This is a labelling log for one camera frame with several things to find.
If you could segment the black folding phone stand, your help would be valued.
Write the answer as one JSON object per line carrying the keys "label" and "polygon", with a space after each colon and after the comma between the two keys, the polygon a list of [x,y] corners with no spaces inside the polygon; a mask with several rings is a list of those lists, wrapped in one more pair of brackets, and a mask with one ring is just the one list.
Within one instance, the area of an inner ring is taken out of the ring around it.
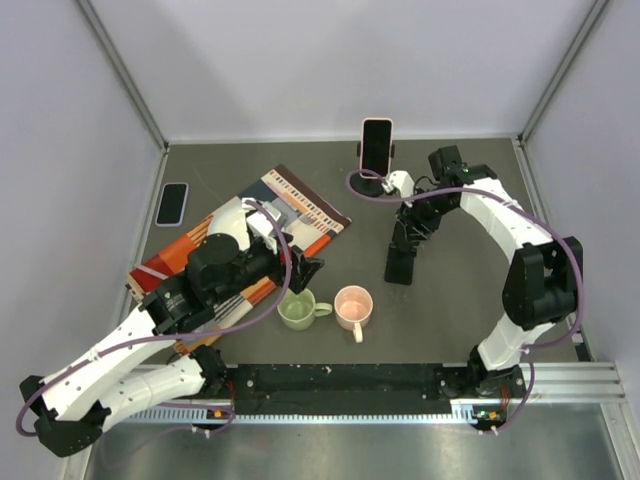
{"label": "black folding phone stand", "polygon": [[411,285],[416,256],[399,254],[390,248],[389,243],[384,280],[391,284]]}

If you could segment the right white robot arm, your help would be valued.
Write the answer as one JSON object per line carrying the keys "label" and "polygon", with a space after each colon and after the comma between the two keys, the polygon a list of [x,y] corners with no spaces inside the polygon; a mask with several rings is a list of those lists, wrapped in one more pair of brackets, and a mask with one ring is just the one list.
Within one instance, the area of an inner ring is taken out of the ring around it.
{"label": "right white robot arm", "polygon": [[442,217],[461,209],[475,219],[509,260],[502,291],[504,313],[492,332],[476,345],[463,374],[441,380],[441,391],[456,398],[470,391],[487,396],[519,364],[526,348],[577,308],[577,274],[583,250],[567,237],[556,241],[543,227],[522,216],[519,203],[485,164],[467,165],[455,146],[429,156],[433,187],[424,190],[406,171],[385,177],[386,193],[403,202],[388,248],[384,279],[409,285],[421,241],[439,228]]}

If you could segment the pink ceramic mug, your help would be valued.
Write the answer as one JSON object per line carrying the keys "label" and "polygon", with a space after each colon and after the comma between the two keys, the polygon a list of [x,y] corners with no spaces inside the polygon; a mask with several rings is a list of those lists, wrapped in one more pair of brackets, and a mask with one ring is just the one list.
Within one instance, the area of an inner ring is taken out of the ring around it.
{"label": "pink ceramic mug", "polygon": [[363,330],[370,321],[373,306],[372,296],[361,286],[346,286],[334,298],[334,314],[338,325],[350,332],[358,344],[364,340]]}

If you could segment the white plate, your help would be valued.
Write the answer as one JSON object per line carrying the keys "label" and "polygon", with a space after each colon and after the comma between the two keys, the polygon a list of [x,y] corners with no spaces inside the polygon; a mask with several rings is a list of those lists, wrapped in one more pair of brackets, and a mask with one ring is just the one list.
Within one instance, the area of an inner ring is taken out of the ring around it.
{"label": "white plate", "polygon": [[246,223],[246,210],[239,197],[233,197],[213,212],[207,236],[214,234],[226,234],[233,237],[241,251],[249,248],[250,236]]}

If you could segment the black round-base phone stand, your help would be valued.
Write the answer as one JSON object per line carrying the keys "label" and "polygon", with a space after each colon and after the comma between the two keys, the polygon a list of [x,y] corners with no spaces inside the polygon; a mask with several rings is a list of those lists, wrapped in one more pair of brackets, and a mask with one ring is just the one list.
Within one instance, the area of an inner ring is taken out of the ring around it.
{"label": "black round-base phone stand", "polygon": [[[361,160],[362,153],[362,141],[357,142],[356,146],[356,154],[359,160]],[[390,157],[389,160],[393,160],[395,155],[395,143],[392,142],[390,146]],[[362,178],[359,174],[354,174],[348,179],[349,186],[359,194],[362,194],[367,197],[376,198],[385,194],[383,186],[379,180],[376,179],[365,179]]]}

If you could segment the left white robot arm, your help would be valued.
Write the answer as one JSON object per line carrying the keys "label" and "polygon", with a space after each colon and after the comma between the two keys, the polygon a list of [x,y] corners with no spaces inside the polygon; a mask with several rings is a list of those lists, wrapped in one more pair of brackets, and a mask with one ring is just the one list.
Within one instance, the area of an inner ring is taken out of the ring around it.
{"label": "left white robot arm", "polygon": [[147,294],[92,350],[59,373],[21,382],[21,394],[36,416],[36,437],[64,458],[140,411],[179,397],[220,394],[226,366],[206,345],[144,375],[132,371],[212,320],[217,306],[259,280],[300,293],[323,265],[297,246],[270,248],[266,240],[250,237],[247,249],[241,249],[229,234],[209,235],[188,254],[183,271]]}

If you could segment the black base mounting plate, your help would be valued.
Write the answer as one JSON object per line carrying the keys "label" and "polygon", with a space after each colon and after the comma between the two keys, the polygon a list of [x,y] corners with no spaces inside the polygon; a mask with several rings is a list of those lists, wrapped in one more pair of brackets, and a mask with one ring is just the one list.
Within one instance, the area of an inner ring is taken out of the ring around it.
{"label": "black base mounting plate", "polygon": [[229,367],[216,391],[194,400],[227,400],[243,413],[357,411],[422,399],[487,399],[502,403],[525,393],[522,371],[478,387],[464,365],[412,364],[241,364]]}

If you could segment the green ceramic mug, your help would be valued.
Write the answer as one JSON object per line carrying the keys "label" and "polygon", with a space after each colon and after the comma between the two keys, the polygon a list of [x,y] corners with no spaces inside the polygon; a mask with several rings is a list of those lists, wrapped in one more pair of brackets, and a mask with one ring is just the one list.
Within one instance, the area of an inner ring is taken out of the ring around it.
{"label": "green ceramic mug", "polygon": [[277,312],[285,326],[294,331],[304,331],[313,325],[317,317],[332,314],[333,306],[317,302],[309,289],[299,294],[288,289],[277,305]]}

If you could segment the pink case smartphone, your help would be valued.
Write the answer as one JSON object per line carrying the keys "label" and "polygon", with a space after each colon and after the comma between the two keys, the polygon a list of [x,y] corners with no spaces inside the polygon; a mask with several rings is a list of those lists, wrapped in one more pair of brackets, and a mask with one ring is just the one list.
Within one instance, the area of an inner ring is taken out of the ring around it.
{"label": "pink case smartphone", "polygon": [[393,121],[390,118],[365,118],[359,150],[360,168],[388,175],[392,158]]}

